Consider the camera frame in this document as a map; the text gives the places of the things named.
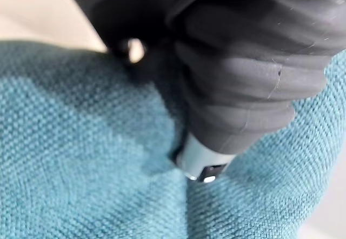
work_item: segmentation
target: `wrinkled black fabric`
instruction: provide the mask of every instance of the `wrinkled black fabric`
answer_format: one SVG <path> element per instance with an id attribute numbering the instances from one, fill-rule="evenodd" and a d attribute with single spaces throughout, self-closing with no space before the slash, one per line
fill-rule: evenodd
<path id="1" fill-rule="evenodd" d="M 318 94 L 346 48 L 345 0 L 102 0 L 89 9 L 112 50 L 126 38 L 149 49 L 175 43 L 190 129 L 225 154 L 289 124 L 291 101 Z"/>

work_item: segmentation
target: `teal fabric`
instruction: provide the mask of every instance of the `teal fabric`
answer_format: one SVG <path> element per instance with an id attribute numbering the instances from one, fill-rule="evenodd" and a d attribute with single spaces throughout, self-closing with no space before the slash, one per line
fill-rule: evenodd
<path id="1" fill-rule="evenodd" d="M 135 84 L 117 60 L 0 43 L 0 238 L 295 238 L 345 134 L 346 53 L 328 87 L 214 183 L 168 158 L 183 133 L 175 60 Z"/>

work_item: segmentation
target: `woven fabric texture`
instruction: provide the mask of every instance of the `woven fabric texture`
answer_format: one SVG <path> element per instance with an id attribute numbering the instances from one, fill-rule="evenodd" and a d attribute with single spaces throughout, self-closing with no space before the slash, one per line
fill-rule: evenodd
<path id="1" fill-rule="evenodd" d="M 1 239 L 295 238 L 341 149 L 346 53 L 287 128 L 210 184 L 168 158 L 184 104 L 174 60 L 153 63 L 156 81 L 134 84 L 107 55 L 0 43 Z"/>

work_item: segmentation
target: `black sleeve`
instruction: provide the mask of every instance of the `black sleeve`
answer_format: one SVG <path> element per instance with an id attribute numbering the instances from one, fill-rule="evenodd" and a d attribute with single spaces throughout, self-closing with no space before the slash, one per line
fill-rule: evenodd
<path id="1" fill-rule="evenodd" d="M 224 154 L 287 126 L 346 48 L 345 0 L 198 0 L 177 21 L 190 128 Z"/>

